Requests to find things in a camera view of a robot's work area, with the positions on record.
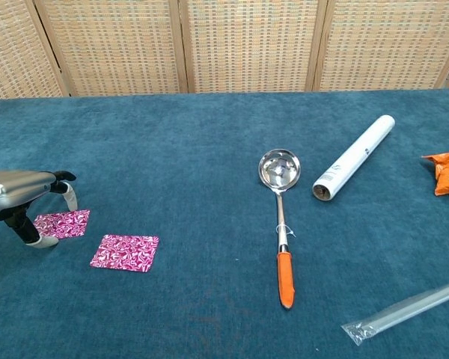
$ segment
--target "table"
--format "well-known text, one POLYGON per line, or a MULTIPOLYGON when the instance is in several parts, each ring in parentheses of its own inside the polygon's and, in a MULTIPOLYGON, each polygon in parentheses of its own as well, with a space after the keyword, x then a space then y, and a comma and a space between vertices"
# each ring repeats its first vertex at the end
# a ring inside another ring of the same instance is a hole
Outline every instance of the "table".
MULTIPOLYGON (((0 358, 449 358, 449 302, 366 340, 341 325, 449 283, 449 89, 0 100, 0 169, 72 171, 82 237, 26 247, 0 222, 0 358), (330 202, 311 186, 380 115, 396 126, 330 202), (296 288, 279 302, 272 148, 296 288), (148 273, 89 266, 105 234, 155 235, 148 273)), ((64 212, 57 194, 29 215, 64 212)))

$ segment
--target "plastic straw wrapper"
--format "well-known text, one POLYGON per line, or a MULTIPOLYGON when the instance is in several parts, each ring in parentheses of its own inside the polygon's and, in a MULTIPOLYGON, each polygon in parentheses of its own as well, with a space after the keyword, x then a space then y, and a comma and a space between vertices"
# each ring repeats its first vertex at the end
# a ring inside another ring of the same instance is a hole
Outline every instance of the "plastic straw wrapper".
POLYGON ((394 118, 382 115, 313 184, 313 194, 331 200, 394 127, 394 118))
POLYGON ((376 334, 446 301, 449 301, 449 284, 439 289, 430 290, 407 298, 374 316, 345 324, 341 327, 354 340, 354 343, 359 346, 363 340, 374 337, 376 334))

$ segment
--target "orange rubber grip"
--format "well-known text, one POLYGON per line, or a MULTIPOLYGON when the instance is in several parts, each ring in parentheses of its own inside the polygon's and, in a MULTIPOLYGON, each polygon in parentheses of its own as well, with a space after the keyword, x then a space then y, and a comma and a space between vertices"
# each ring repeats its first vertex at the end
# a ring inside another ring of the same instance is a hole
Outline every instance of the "orange rubber grip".
POLYGON ((290 309, 294 302, 293 267, 291 253, 278 253, 278 282, 279 298, 286 309, 290 309))

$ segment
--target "pink coaster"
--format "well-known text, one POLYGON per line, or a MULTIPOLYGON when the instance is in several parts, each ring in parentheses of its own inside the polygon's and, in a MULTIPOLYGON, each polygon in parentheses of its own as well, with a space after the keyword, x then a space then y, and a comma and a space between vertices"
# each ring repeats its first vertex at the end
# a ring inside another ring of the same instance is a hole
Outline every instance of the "pink coaster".
POLYGON ((89 215, 88 209, 39 215, 35 218, 34 225, 42 236, 54 236, 58 239, 78 237, 85 234, 89 215))
POLYGON ((158 237, 151 236, 107 234, 103 237, 90 266, 124 271, 149 271, 158 241, 158 237))

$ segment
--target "paper towel roll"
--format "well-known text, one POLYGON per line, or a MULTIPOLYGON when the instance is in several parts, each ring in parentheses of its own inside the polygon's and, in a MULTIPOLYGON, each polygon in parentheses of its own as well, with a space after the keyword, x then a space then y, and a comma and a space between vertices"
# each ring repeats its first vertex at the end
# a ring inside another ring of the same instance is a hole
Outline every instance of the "paper towel roll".
POLYGON ((313 194, 331 200, 394 127, 388 114, 378 118, 313 184, 313 194))

